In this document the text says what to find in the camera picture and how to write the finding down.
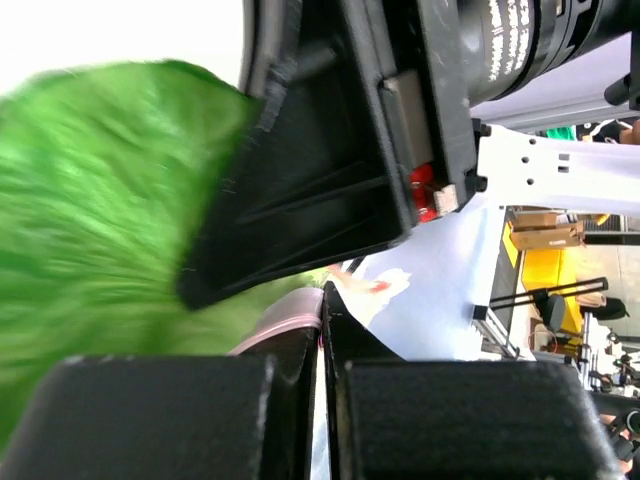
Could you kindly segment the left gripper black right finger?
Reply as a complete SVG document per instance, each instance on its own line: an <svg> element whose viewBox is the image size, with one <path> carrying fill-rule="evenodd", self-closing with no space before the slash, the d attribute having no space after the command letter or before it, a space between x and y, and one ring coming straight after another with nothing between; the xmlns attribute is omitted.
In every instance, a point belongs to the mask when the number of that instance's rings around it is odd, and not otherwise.
<svg viewBox="0 0 640 480"><path fill-rule="evenodd" d="M337 288L322 307L334 479L619 479L591 395L553 362L407 361Z"/></svg>

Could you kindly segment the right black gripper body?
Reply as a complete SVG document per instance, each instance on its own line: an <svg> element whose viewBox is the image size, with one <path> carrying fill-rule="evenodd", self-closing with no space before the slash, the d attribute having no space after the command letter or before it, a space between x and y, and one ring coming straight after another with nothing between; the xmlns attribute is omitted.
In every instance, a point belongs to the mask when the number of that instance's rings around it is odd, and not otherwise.
<svg viewBox="0 0 640 480"><path fill-rule="evenodd" d="M348 1L344 16L359 75L380 104L378 136L405 183L408 235L480 200L638 212L631 148L539 139L470 114L607 41L637 36L637 2Z"/></svg>

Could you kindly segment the clear pink-dotted zip bag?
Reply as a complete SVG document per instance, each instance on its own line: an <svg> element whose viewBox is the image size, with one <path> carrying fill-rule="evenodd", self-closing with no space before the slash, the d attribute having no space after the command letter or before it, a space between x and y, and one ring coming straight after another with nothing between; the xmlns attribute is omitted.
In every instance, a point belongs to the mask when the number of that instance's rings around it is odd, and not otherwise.
<svg viewBox="0 0 640 480"><path fill-rule="evenodd" d="M385 479L391 472L376 467L378 454L391 441L376 439L375 430L394 405L386 393L394 373L407 363L368 329L373 316L409 286L409 274L394 268L373 281L337 272L336 286L297 289L270 306L256 331L233 354L265 355L254 368L256 411L241 417L233 451L218 466L227 479L307 479L312 469L311 400L318 350L326 345L325 384L329 396L326 425L331 471L337 479Z"/></svg>

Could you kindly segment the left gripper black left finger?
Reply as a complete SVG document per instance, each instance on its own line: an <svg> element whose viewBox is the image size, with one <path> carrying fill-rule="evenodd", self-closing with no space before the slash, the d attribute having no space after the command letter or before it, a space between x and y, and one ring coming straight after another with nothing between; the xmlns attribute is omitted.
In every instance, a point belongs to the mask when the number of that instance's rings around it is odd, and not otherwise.
<svg viewBox="0 0 640 480"><path fill-rule="evenodd" d="M1 461L5 479L305 479L317 332L237 356L58 363Z"/></svg>

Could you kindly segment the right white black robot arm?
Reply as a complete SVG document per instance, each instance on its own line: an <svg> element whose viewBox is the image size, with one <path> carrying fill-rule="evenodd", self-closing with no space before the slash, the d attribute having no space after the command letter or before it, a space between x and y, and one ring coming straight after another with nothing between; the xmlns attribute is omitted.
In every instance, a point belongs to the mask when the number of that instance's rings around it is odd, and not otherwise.
<svg viewBox="0 0 640 480"><path fill-rule="evenodd" d="M639 210L625 145L486 125L471 109L625 34L635 1L249 1L242 90L259 111L183 260L199 310L370 255L474 200Z"/></svg>

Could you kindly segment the green toy cabbage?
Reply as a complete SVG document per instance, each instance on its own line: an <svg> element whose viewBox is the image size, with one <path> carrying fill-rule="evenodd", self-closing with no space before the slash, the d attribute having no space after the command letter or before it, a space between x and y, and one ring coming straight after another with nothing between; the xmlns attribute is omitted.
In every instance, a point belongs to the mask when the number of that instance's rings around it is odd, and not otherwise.
<svg viewBox="0 0 640 480"><path fill-rule="evenodd" d="M37 76L1 101L1 436L76 355L216 355L326 277L275 280L192 312L176 276L255 109L184 62Z"/></svg>

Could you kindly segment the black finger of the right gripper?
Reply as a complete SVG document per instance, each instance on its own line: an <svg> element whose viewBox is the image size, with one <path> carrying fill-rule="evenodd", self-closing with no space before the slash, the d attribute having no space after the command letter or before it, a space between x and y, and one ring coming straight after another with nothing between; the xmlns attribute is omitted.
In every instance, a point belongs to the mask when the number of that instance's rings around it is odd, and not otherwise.
<svg viewBox="0 0 640 480"><path fill-rule="evenodd" d="M245 1L239 89L258 100L255 123L276 122L288 91L340 64L344 42L331 33L303 38L309 1Z"/></svg>
<svg viewBox="0 0 640 480"><path fill-rule="evenodd" d="M380 104L353 75L289 88L226 171L177 291L199 310L248 288L385 250L412 226Z"/></svg>

